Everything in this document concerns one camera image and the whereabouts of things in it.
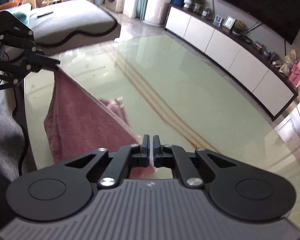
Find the bolt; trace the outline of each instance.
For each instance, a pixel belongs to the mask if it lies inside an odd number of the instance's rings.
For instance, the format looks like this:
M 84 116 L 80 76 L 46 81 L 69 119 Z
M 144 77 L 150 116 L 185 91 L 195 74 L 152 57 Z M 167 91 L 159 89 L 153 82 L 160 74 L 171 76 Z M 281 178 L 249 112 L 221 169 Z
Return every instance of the bolt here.
M 190 179 L 187 179 L 187 184 L 190 185 L 190 186 L 200 186 L 203 184 L 203 181 L 202 179 L 199 179 L 199 178 L 190 178 Z
M 113 178 L 102 178 L 100 184 L 105 187 L 109 187 L 115 184 L 115 179 Z

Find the photo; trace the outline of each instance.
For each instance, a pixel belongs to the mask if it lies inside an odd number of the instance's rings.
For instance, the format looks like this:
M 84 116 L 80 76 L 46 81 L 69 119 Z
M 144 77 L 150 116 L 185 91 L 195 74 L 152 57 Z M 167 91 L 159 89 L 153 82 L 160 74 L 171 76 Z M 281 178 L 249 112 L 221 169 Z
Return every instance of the photo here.
M 235 22 L 235 19 L 228 16 L 227 19 L 225 20 L 225 23 L 223 24 L 223 26 L 228 28 L 229 30 L 231 30 L 232 26 L 234 25 L 234 22 Z

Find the pink cloth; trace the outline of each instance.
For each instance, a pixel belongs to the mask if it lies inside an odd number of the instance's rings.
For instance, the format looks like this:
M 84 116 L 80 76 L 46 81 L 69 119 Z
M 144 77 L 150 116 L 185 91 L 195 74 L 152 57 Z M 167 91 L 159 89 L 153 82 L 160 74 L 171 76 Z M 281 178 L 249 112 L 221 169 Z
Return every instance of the pink cloth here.
M 90 95 L 62 70 L 55 72 L 55 86 L 44 128 L 55 163 L 86 152 L 140 143 L 130 127 L 121 99 L 103 100 Z M 133 168 L 130 178 L 145 178 L 153 166 Z
M 298 64 L 295 64 L 292 67 L 289 80 L 292 84 L 294 84 L 295 87 L 298 87 L 300 85 L 300 60 Z

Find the gray cushion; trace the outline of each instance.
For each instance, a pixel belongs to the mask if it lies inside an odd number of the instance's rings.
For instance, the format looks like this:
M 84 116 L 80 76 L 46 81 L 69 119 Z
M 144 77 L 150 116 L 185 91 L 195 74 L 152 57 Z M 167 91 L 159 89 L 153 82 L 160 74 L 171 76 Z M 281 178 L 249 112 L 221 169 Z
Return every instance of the gray cushion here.
M 37 18 L 38 15 L 53 12 Z M 98 35 L 116 28 L 116 20 L 87 0 L 71 0 L 31 11 L 29 28 L 37 45 L 58 46 L 77 33 Z

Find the picture frame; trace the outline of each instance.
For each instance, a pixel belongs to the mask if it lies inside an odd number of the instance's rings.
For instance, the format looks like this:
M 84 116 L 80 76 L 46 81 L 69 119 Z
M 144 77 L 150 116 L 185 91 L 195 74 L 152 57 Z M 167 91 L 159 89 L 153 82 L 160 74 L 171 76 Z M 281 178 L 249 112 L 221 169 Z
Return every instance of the picture frame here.
M 232 27 L 233 27 L 233 25 L 234 25 L 234 23 L 235 23 L 235 21 L 236 21 L 236 19 L 234 19 L 234 18 L 231 17 L 231 16 L 228 16 L 228 17 L 226 18 L 226 20 L 224 21 L 224 23 L 223 23 L 222 26 L 224 26 L 224 27 L 226 27 L 227 29 L 231 30 Z
M 220 26 L 222 24 L 223 18 L 219 15 L 217 15 L 214 20 L 213 20 L 213 24 L 216 26 Z

